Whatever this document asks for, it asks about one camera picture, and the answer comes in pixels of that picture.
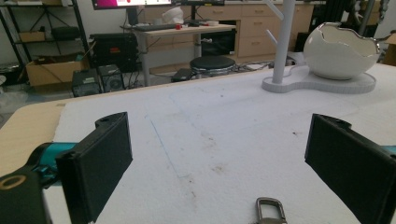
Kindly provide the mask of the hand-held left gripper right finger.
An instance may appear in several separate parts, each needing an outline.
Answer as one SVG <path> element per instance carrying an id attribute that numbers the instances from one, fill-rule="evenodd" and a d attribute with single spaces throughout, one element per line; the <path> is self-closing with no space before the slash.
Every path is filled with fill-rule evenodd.
<path id="1" fill-rule="evenodd" d="M 314 114 L 305 162 L 361 224 L 390 224 L 396 212 L 396 152 L 341 119 Z"/>

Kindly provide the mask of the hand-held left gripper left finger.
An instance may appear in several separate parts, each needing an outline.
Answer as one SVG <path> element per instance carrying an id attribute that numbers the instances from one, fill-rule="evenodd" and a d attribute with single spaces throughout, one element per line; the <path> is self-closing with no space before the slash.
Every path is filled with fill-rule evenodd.
<path id="1" fill-rule="evenodd" d="M 94 131 L 56 156 L 72 224 L 97 220 L 132 160 L 125 112 L 97 120 Z"/>

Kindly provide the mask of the metal clasp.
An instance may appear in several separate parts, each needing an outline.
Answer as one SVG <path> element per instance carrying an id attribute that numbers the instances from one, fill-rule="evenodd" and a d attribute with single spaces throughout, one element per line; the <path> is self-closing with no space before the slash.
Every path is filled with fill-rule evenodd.
<path id="1" fill-rule="evenodd" d="M 256 200 L 256 224 L 288 224 L 281 201 L 269 197 Z"/>

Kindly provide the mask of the white eggshell-shaped bowl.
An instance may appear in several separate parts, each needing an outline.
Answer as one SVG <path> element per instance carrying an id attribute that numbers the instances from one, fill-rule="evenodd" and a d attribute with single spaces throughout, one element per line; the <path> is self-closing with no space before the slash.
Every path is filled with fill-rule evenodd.
<path id="1" fill-rule="evenodd" d="M 304 44 L 304 59 L 319 77 L 347 80 L 363 74 L 379 58 L 379 44 L 371 37 L 342 28 L 339 22 L 324 22 Z"/>

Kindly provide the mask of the large cardboard box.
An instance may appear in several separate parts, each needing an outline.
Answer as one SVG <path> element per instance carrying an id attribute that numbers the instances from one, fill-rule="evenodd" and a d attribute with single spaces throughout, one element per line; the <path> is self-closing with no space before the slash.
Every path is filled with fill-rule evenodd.
<path id="1" fill-rule="evenodd" d="M 90 68 L 89 60 L 78 53 L 59 56 L 39 56 L 25 66 L 32 86 L 69 83 L 75 71 Z"/>

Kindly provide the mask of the large black case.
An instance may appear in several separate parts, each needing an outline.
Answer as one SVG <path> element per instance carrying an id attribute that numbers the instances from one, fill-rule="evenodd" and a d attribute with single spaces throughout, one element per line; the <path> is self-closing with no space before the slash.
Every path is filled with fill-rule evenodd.
<path id="1" fill-rule="evenodd" d="M 136 70 L 137 39 L 132 33 L 92 34 L 92 62 L 100 65 L 115 64 L 122 73 Z"/>

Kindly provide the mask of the cardboard box with open flap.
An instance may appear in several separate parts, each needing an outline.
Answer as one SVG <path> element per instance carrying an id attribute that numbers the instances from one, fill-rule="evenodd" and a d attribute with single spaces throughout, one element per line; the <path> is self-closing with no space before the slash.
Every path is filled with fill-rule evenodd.
<path id="1" fill-rule="evenodd" d="M 396 66 L 396 31 L 391 34 L 385 43 L 388 45 L 383 64 Z"/>

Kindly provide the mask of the flat black device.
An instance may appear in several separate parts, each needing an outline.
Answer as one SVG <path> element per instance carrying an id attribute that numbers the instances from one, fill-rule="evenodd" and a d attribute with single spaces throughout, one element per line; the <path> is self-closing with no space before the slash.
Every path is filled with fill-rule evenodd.
<path id="1" fill-rule="evenodd" d="M 190 80 L 193 77 L 193 72 L 190 68 L 181 68 L 179 69 L 172 77 L 172 82 L 180 82 Z"/>

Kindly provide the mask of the white foam mat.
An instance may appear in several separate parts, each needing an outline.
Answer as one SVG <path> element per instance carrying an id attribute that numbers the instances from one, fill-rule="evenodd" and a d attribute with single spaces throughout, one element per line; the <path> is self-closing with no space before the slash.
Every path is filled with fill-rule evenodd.
<path id="1" fill-rule="evenodd" d="M 396 145 L 396 67 L 371 69 L 365 94 L 265 91 L 247 73 L 80 98 L 55 132 L 77 142 L 107 115 L 129 116 L 133 162 L 97 224 L 254 224 L 255 202 L 282 202 L 289 224 L 359 224 L 305 163 L 313 114 Z"/>

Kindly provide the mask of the white tree-shaped stand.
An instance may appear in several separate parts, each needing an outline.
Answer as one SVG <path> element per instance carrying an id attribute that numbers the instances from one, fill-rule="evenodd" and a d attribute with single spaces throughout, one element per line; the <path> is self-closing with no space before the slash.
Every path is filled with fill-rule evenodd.
<path id="1" fill-rule="evenodd" d="M 305 60 L 303 64 L 294 65 L 290 70 L 286 70 L 285 66 L 296 0 L 284 0 L 282 9 L 278 9 L 271 0 L 263 1 L 281 20 L 279 37 L 274 39 L 276 58 L 273 74 L 262 81 L 263 89 L 276 93 L 308 89 L 343 94 L 359 94 L 372 91 L 375 88 L 376 79 L 369 75 L 367 71 L 352 79 L 329 79 L 319 77 L 311 72 Z"/>

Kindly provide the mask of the black keyboard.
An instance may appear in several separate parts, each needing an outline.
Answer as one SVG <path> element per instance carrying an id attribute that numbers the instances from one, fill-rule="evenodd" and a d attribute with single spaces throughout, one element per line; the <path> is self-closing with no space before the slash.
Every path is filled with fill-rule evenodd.
<path id="1" fill-rule="evenodd" d="M 176 24 L 140 24 L 133 27 L 134 30 L 140 32 L 151 32 L 151 31 L 160 31 L 160 30 L 167 30 L 167 29 L 175 29 Z"/>

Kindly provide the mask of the black round stool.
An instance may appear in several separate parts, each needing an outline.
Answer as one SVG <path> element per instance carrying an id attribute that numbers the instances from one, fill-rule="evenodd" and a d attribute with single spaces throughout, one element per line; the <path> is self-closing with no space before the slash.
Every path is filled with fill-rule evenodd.
<path id="1" fill-rule="evenodd" d="M 225 56 L 202 56 L 190 61 L 191 74 L 197 77 L 215 77 L 229 74 L 235 61 Z"/>

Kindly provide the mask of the wooden drawer cabinet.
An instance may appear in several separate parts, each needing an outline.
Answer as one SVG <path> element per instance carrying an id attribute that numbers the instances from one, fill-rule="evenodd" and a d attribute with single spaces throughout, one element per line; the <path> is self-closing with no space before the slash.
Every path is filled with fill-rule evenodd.
<path id="1" fill-rule="evenodd" d="M 229 32 L 202 35 L 203 55 L 226 55 L 239 63 L 272 60 L 276 47 L 272 37 L 278 37 L 281 20 L 264 3 L 234 3 L 223 7 L 198 7 L 197 19 L 210 19 L 235 27 Z M 174 72 L 187 68 L 193 53 L 192 35 L 149 37 L 148 54 L 161 53 L 160 61 L 170 62 L 149 69 L 152 74 Z"/>

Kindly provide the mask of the computer monitor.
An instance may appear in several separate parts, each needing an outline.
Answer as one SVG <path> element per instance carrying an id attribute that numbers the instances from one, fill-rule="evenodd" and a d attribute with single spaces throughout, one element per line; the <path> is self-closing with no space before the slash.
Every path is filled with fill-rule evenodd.
<path id="1" fill-rule="evenodd" d="M 172 6 L 173 0 L 92 0 L 94 9 Z"/>

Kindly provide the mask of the white bundle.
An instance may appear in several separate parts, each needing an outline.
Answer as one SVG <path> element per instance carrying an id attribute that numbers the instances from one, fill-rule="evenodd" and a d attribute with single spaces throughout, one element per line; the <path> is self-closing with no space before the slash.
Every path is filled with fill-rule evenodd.
<path id="1" fill-rule="evenodd" d="M 182 24 L 184 12 L 181 7 L 171 8 L 163 13 L 163 22 L 166 24 Z"/>

